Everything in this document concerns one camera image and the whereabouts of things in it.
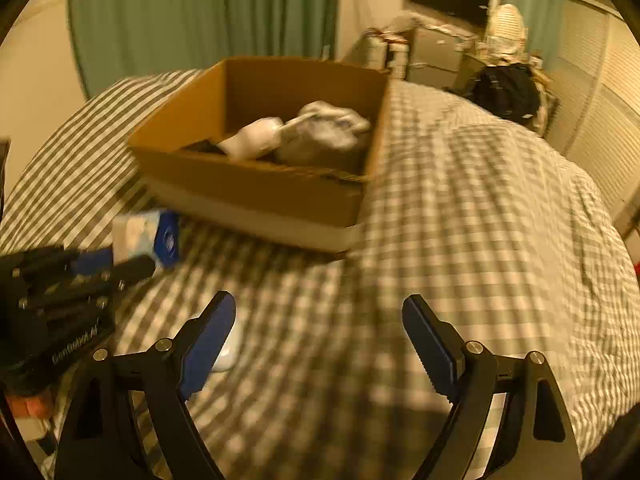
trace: closet door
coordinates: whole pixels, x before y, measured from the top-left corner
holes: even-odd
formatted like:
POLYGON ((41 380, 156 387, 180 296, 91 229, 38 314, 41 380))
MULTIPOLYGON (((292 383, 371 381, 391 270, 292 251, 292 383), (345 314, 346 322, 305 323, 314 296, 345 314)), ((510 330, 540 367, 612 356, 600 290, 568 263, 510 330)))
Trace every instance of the closet door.
POLYGON ((558 60, 550 76, 560 99, 547 142, 566 155, 598 78, 607 37, 607 13, 580 0, 564 0, 558 60))
POLYGON ((566 157, 591 175, 615 218, 640 183, 640 46, 608 15, 602 72, 566 157))

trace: open cardboard box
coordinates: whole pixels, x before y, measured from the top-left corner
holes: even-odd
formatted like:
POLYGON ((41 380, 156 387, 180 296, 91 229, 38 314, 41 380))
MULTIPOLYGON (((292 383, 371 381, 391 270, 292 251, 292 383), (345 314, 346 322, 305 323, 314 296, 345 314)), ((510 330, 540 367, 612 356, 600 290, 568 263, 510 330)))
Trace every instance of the open cardboard box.
POLYGON ((293 57, 220 61, 177 91, 130 135, 129 146, 160 202, 275 242, 331 253, 359 238, 388 110, 388 74, 293 57), (372 124, 360 174, 291 168, 183 148, 223 140, 263 117, 288 121, 317 100, 352 108, 372 124))

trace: black backpack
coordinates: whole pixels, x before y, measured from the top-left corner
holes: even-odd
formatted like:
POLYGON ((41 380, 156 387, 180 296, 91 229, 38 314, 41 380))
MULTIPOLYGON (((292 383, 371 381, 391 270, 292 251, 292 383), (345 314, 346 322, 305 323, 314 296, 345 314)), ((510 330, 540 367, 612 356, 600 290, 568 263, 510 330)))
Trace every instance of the black backpack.
POLYGON ((536 114, 540 97, 527 65, 485 66, 464 97, 500 118, 526 124, 536 114))

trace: checkered bedsheet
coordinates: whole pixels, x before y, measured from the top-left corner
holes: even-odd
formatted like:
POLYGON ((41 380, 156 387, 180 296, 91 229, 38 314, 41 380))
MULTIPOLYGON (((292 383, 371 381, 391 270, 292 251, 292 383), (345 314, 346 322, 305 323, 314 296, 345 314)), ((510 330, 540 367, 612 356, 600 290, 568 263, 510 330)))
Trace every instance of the checkered bedsheet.
MULTIPOLYGON (((126 79, 89 101, 11 193, 0 248, 97 248, 114 215, 153 206, 126 137, 196 74, 126 79)), ((175 335, 228 290, 240 359, 188 402, 226 477, 406 479, 449 410, 402 328, 402 300, 419 293, 494 353, 543 351, 584 456, 640 400, 638 284, 596 185, 530 131, 403 82, 384 152, 364 235, 342 259, 183 218, 181 263, 125 295, 115 352, 175 335)), ((57 431, 73 376, 60 385, 57 431)), ((501 401, 469 478, 482 473, 501 401)), ((165 476, 144 402, 136 415, 165 476)))

